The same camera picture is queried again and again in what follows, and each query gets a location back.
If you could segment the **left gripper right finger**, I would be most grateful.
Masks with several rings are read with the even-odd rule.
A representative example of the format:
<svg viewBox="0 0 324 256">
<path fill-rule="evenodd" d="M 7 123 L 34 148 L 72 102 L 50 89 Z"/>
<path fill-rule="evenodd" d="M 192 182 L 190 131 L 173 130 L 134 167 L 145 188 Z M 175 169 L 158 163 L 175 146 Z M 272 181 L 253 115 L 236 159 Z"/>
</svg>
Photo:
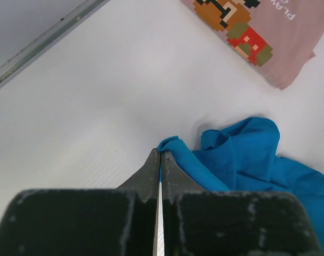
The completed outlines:
<svg viewBox="0 0 324 256">
<path fill-rule="evenodd" d="M 165 255 L 323 255 L 290 193 L 210 192 L 161 155 Z"/>
</svg>

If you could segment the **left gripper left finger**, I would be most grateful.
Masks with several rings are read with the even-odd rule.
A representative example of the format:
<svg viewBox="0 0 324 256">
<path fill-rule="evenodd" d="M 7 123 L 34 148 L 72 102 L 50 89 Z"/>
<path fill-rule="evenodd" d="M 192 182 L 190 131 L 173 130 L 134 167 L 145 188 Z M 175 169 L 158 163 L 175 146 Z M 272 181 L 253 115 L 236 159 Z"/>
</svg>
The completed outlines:
<svg viewBox="0 0 324 256">
<path fill-rule="evenodd" d="M 161 155 L 115 189 L 28 189 L 8 205 L 0 255 L 156 255 Z"/>
</svg>

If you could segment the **blue t shirt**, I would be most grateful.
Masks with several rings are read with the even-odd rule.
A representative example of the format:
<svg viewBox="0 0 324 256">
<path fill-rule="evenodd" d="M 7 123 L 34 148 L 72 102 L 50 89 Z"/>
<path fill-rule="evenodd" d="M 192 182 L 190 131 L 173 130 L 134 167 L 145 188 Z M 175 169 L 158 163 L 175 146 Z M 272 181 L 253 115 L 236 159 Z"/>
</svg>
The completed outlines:
<svg viewBox="0 0 324 256">
<path fill-rule="evenodd" d="M 164 139 L 160 152 L 209 191 L 285 191 L 305 206 L 324 251 L 324 175 L 295 160 L 276 155 L 276 124 L 249 117 L 222 130 L 206 130 L 199 150 L 177 136 Z"/>
</svg>

